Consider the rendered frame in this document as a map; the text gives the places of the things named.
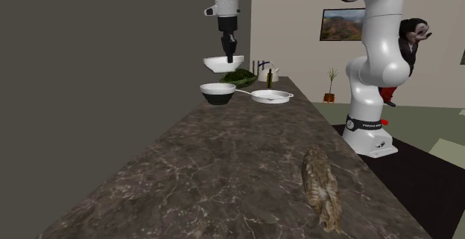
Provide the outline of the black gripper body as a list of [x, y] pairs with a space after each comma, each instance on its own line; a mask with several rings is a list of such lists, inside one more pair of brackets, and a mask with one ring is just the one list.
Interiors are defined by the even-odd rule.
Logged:
[[235, 31], [238, 29], [237, 16], [220, 16], [218, 17], [218, 30], [223, 34], [222, 37], [228, 41], [235, 41]]

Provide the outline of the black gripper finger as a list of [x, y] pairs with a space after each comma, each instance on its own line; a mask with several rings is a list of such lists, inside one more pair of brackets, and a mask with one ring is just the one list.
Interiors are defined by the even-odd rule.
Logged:
[[234, 34], [229, 32], [223, 32], [223, 35], [221, 37], [221, 44], [224, 53], [226, 54], [227, 62], [232, 63], [237, 46], [237, 40], [235, 39]]

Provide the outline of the green leafy vegetable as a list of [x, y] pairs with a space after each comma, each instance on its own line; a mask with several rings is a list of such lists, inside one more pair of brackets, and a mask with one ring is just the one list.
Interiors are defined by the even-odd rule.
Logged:
[[228, 72], [220, 79], [221, 83], [231, 83], [236, 85], [237, 89], [248, 87], [257, 80], [257, 76], [252, 72], [238, 68], [235, 71]]

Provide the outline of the white kettle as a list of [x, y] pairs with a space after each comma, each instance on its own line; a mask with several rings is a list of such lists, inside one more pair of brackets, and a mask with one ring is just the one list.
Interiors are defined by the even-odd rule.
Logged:
[[267, 82], [268, 75], [271, 74], [272, 82], [273, 83], [278, 82], [279, 81], [278, 71], [279, 71], [279, 68], [276, 68], [275, 65], [270, 61], [260, 63], [257, 66], [257, 72], [258, 72], [257, 80], [260, 82]]

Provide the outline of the white and black bowl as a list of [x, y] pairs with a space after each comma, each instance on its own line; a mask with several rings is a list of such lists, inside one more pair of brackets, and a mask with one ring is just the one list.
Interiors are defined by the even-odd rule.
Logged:
[[235, 93], [236, 85], [231, 83], [206, 83], [200, 91], [209, 104], [224, 105], [229, 103]]

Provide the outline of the white frying pan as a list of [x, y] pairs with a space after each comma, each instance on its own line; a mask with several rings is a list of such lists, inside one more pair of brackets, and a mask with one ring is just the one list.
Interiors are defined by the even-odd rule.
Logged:
[[266, 104], [287, 103], [294, 96], [289, 92], [272, 89], [256, 90], [253, 92], [246, 92], [244, 90], [236, 89], [236, 91], [249, 94], [251, 96], [251, 99], [255, 102]]

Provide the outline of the potted plant on stool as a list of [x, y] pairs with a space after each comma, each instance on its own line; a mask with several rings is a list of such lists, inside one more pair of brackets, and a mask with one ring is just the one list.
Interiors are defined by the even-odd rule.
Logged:
[[334, 79], [338, 76], [338, 71], [335, 68], [330, 68], [327, 75], [329, 77], [329, 91], [324, 94], [323, 102], [330, 104], [335, 102], [335, 95], [332, 93], [332, 85]]

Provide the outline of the brown owl figure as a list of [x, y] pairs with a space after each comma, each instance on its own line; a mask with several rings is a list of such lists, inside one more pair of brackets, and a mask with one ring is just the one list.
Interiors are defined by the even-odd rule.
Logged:
[[325, 151], [311, 145], [301, 167], [303, 187], [311, 209], [319, 217], [319, 224], [327, 233], [341, 234], [342, 202], [338, 182], [332, 173]]

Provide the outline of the dark-haired doll figure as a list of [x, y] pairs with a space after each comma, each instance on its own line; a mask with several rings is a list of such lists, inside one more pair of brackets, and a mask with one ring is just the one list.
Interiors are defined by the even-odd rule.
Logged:
[[429, 25], [421, 18], [403, 19], [399, 25], [399, 50], [412, 75], [419, 42], [431, 36]]

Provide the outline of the dark robot stand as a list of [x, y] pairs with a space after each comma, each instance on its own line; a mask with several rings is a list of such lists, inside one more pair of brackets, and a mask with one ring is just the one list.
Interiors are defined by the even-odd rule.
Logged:
[[358, 156], [432, 239], [452, 239], [465, 211], [465, 170], [398, 139], [396, 153]]

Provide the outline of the landscape wall picture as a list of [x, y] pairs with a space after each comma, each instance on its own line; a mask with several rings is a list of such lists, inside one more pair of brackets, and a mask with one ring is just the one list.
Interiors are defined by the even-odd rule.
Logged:
[[364, 8], [324, 9], [320, 41], [360, 41]]

